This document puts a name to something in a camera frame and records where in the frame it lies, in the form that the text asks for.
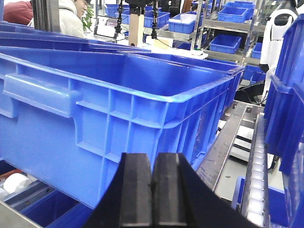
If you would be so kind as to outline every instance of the red clothing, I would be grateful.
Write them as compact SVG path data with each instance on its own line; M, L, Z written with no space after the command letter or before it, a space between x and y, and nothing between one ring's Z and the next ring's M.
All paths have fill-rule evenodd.
M18 1L4 5L3 20L28 25L33 18L33 7L29 1Z

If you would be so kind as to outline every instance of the crate handle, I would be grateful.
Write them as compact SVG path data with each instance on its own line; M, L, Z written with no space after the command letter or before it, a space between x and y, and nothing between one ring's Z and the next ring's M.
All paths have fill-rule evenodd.
M16 73L5 75L3 94L66 118L74 116L82 97L80 91Z

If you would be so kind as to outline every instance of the blue plastic crate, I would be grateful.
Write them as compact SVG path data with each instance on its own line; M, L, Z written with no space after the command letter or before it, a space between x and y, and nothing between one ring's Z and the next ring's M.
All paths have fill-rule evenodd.
M252 50L252 58L261 58L262 43L256 43L255 47Z
M123 5L123 11L126 11L130 8L129 5ZM109 17L117 17L116 13L118 12L118 4L106 4L105 13Z
M275 74L287 86L304 80L304 14L300 14L284 34Z
M226 60L222 60L222 59L210 58L208 60L209 61L214 61L214 62L219 62L219 63L226 63L226 64L236 65L235 62L230 62L230 61L226 61Z
M302 113L300 115L303 115L303 98L301 98L301 101L299 100L299 103L302 103L299 107L302 109ZM302 132L303 133L303 121L302 117L299 119L294 120L297 122L300 121ZM290 134L294 133L294 130L296 130L295 140L292 140L291 145L291 151L288 152L287 156L283 156L280 169L283 171L283 184L285 189L285 201L286 201L286 208L287 208L287 215L288 215L288 221L290 228L300 228L303 227L304 224L304 163L303 163L303 157L304 157L304 147L303 142L304 138L303 135L299 137L300 132L298 131L299 128L296 127L296 123L293 122L292 128L290 129Z
M278 148L282 152L280 170L285 174L290 174L295 154L299 148L304 149L301 146L304 143L304 84L295 84L293 92L294 96L288 110L286 124L278 144Z
M247 9L245 8L225 7L218 12L218 20L244 23L246 20L246 15Z
M219 34L210 42L210 50L234 54L238 50L241 39L242 37Z
M145 6L145 11L152 11L153 10L153 6ZM162 10L162 8L161 7L159 7L159 8L157 8L157 11L161 11Z
M257 66L246 65L243 74L243 79L251 82L263 81L266 78L266 73Z
M176 15L172 19L180 20L182 14ZM194 31L195 19L189 23L185 23L185 22L181 22L181 21L176 22L176 21L169 20L168 24L169 24L169 31L171 31L171 32L190 34Z
M59 37L72 37L67 36L58 32L48 32L48 31L42 31L37 30L32 27L21 27L17 26L16 24L0 24L0 31L3 32L16 32L16 33L29 33L29 34L39 34L43 36L59 36Z
M147 51L138 47L136 48L102 41L96 42L95 40L69 36L57 37L12 32L0 32L0 46L114 53L121 50Z
M194 160L215 137L233 80L135 54L0 53L8 54L0 54L1 156L91 208L122 152L144 152L152 163L163 151Z
M55 190L24 208L21 213L42 227L81 228L92 211Z
M168 12L158 12L157 14L157 28L161 28L164 25L168 24L170 13ZM144 15L144 24L146 28L152 28L153 23L153 12L149 11Z
M292 88L287 87L279 81L276 76L271 76L271 86L265 105L266 136L265 143L268 144L268 153L282 156L279 141L286 123L291 101L294 97Z
M256 5L248 1L235 1L226 3L224 7L245 8L247 9L246 20L250 20L254 14Z
M157 28L163 27L165 24L168 23L170 17L170 13L168 12L158 12L157 16ZM153 12L148 11L144 14L144 23L143 26L146 28L152 28L152 22L153 22ZM123 24L129 24L130 23L130 14L123 13L122 14L122 23Z

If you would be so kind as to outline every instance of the white jacket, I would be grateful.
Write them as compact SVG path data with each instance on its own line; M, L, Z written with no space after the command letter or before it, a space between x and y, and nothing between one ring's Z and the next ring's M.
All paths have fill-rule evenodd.
M72 0L58 0L59 3L59 24L62 34L84 37L84 30L81 20L77 17L77 9ZM34 27L34 20L29 23Z

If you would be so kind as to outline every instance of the white robot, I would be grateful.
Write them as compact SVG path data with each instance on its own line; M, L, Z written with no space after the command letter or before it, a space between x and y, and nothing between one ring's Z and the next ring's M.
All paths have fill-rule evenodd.
M276 10L267 18L264 31L261 60L259 67L266 72L265 87L262 101L266 102L266 96L270 87L270 76L276 72L279 60L283 35L297 18L298 14L304 12L304 0L287 0L281 3Z

